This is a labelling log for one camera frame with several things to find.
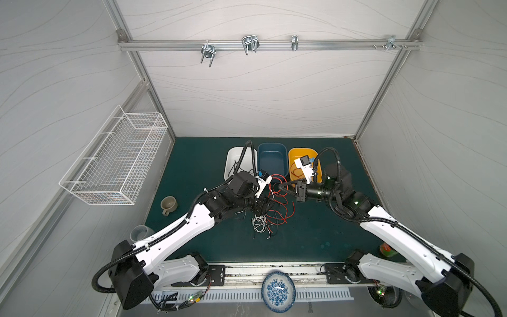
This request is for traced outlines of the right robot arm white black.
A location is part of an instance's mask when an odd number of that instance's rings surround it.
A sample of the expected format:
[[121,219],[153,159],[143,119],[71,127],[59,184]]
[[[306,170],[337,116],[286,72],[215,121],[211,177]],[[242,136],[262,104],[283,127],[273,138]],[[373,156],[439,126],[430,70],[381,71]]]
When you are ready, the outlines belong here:
[[398,222],[382,206],[354,190],[351,175],[343,167],[334,167],[321,182],[310,165],[301,168],[304,178],[281,183],[278,188],[300,202],[326,202],[339,218],[358,224],[406,260],[393,262],[357,250],[346,259],[343,268],[351,283],[364,279],[384,282],[417,296],[439,316],[467,316],[464,306],[477,289],[495,316],[503,314],[492,294],[475,279],[475,263],[470,257],[438,248]]

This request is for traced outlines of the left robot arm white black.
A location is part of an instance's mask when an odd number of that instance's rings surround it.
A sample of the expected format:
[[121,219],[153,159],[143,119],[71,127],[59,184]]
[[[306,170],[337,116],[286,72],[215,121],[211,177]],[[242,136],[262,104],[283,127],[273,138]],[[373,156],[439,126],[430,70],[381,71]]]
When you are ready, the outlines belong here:
[[187,214],[175,222],[136,243],[124,240],[117,244],[110,263],[93,276],[92,288],[98,293],[117,294],[122,308],[129,310],[149,298],[158,286],[201,284],[209,266],[200,254],[194,252],[175,260],[168,257],[238,212],[265,215],[273,205],[272,199],[263,193],[271,180],[272,176],[265,171],[257,176],[240,171],[224,183],[203,190]]

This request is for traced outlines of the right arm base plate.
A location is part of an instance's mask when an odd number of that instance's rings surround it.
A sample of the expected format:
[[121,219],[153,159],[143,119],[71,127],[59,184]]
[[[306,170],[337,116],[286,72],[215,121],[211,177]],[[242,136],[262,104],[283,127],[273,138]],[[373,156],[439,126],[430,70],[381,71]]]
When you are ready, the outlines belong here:
[[349,281],[346,276],[344,262],[322,264],[319,271],[326,278],[326,283],[330,285],[376,285],[373,280],[365,278],[361,278],[357,281]]

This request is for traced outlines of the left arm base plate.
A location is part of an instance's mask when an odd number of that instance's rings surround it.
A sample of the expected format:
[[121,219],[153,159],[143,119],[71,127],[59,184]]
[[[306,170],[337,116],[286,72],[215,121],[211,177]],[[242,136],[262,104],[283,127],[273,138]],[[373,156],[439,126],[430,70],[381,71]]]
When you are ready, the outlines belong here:
[[198,274],[188,282],[173,283],[173,287],[204,287],[204,286],[223,286],[225,280],[225,265],[209,265],[207,268],[200,269]]

